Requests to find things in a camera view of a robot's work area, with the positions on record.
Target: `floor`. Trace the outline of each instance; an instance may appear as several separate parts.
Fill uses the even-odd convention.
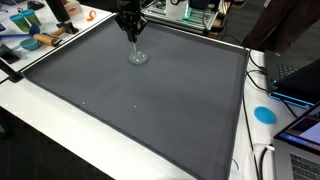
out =
[[[228,15],[227,34],[242,42],[262,12],[264,2],[265,0],[247,0],[242,9],[231,9]],[[229,37],[225,37],[223,41],[238,44]],[[319,49],[320,21],[314,24],[287,53],[305,55],[308,59],[316,60],[320,58]]]

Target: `white desk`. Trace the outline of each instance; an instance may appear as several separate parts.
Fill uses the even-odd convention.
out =
[[[253,51],[252,57],[260,64],[263,61],[262,53]],[[264,85],[263,76],[252,76],[259,85]],[[194,179],[140,144],[25,79],[16,84],[4,82],[0,85],[0,94],[5,94],[0,99],[0,106],[117,180]],[[272,136],[294,119],[282,103],[258,91],[249,80],[244,94],[254,143],[272,142]],[[277,116],[277,123],[265,125],[257,121],[253,115],[257,106],[270,108]],[[294,110],[297,114],[303,112],[298,108]],[[238,171],[232,164],[230,180],[256,179],[243,110],[233,158],[240,169]],[[274,179],[271,154],[266,156],[264,169],[265,179]]]
[[[23,9],[27,9],[27,2],[22,2],[19,3],[20,6]],[[3,5],[3,9],[7,9],[9,13],[2,13],[0,12],[0,23],[2,23],[5,27],[6,30],[0,32],[0,34],[21,34],[23,33],[10,19],[9,17],[11,15],[14,15],[17,13],[17,6],[7,6]],[[81,35],[81,33],[86,32],[90,27],[94,26],[97,22],[101,21],[102,19],[108,17],[111,15],[110,12],[99,10],[96,8],[91,8],[88,6],[82,6],[83,13],[71,16],[71,21],[74,25],[75,28],[79,29],[79,32],[76,34],[68,34],[64,33],[60,37],[64,40],[61,46],[58,48],[61,48],[65,42],[68,42],[75,37]],[[94,10],[97,13],[96,18],[93,21],[87,22],[86,18],[89,15],[89,12],[91,10]],[[45,7],[42,9],[39,9],[35,11],[37,17],[39,18],[41,22],[40,30],[42,32],[46,33],[51,33],[57,30],[56,24],[58,21],[54,17],[52,11],[50,10],[49,6],[45,3]],[[12,48],[16,45],[18,45],[22,40],[27,39],[27,38],[4,38],[2,39],[2,42],[6,44],[9,48]],[[48,52],[51,52],[53,50],[56,50],[58,48],[52,47],[52,46],[47,46],[47,45],[42,45],[39,49],[35,51],[28,51],[23,48],[20,48],[19,50],[16,51],[16,53],[21,57],[21,59],[13,64],[10,65],[12,69],[15,71],[20,71],[24,67],[28,66],[29,64],[32,64],[33,62],[37,61],[39,58],[47,54]],[[0,73],[0,81],[3,80],[3,73]]]

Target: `gray fabric surface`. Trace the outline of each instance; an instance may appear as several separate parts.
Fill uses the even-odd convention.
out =
[[[24,71],[198,179],[228,179],[247,52],[149,23],[132,45],[112,20]]]

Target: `orange object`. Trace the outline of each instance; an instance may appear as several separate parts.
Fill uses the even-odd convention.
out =
[[[91,10],[89,12],[89,17],[87,18],[87,21],[88,22],[93,21],[96,16],[97,16],[97,13],[94,10]]]

